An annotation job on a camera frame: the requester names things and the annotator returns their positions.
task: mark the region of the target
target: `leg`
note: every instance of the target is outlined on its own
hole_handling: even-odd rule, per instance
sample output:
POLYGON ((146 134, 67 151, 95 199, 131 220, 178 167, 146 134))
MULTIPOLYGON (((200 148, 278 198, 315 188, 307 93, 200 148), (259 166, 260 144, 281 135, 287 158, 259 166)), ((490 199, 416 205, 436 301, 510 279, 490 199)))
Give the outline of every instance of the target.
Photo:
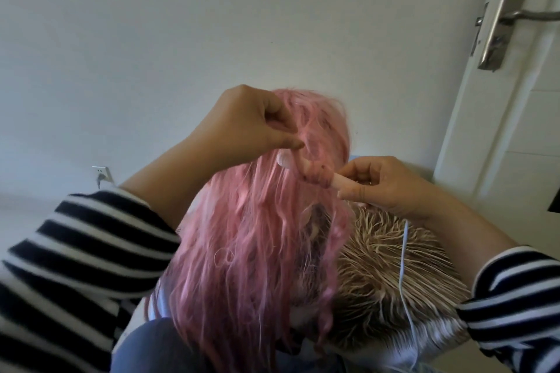
POLYGON ((195 345, 181 339, 169 318, 144 323, 113 354, 111 373, 215 373, 195 345))

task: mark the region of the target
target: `black and white striped sleeve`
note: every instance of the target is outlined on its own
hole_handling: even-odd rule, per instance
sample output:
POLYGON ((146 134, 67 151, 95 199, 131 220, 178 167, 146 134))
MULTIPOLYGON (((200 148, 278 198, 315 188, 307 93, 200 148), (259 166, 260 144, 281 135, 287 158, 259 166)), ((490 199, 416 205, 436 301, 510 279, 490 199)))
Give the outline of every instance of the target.
POLYGON ((108 372, 178 242, 122 189, 68 196, 0 263, 0 371, 108 372))
POLYGON ((530 247, 490 260, 458 307, 480 350, 520 373, 560 372, 560 262, 530 247))

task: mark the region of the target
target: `person's right hand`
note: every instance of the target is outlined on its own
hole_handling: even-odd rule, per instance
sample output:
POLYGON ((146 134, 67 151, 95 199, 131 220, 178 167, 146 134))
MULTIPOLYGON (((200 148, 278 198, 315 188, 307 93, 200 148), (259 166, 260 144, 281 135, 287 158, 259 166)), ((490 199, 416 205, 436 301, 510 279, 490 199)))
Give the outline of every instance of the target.
POLYGON ((340 199, 369 203, 421 227, 454 200, 393 156, 356 158, 338 173, 358 182, 340 190, 340 199))

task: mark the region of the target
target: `hand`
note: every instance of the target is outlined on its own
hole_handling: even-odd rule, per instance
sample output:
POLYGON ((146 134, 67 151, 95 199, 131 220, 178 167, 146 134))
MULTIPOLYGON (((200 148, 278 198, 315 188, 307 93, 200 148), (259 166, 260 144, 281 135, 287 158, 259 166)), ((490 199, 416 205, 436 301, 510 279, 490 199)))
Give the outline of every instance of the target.
POLYGON ((219 171, 273 149, 301 149, 304 143, 297 132, 290 112, 274 93, 240 85, 223 92, 189 139, 211 154, 219 171))
POLYGON ((339 197, 375 205, 426 227, 454 198, 410 171, 393 156, 364 156, 346 164, 338 172, 356 183, 339 192, 339 197))

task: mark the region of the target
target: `person's left hand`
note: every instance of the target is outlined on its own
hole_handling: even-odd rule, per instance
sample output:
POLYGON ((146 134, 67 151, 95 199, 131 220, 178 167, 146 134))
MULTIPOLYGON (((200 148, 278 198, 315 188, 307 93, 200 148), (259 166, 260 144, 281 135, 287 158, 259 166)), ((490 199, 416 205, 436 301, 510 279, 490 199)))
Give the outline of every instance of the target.
POLYGON ((273 149, 301 149, 298 127, 272 92, 239 85, 226 90, 192 132, 201 150, 212 154, 215 168, 253 161, 273 149))

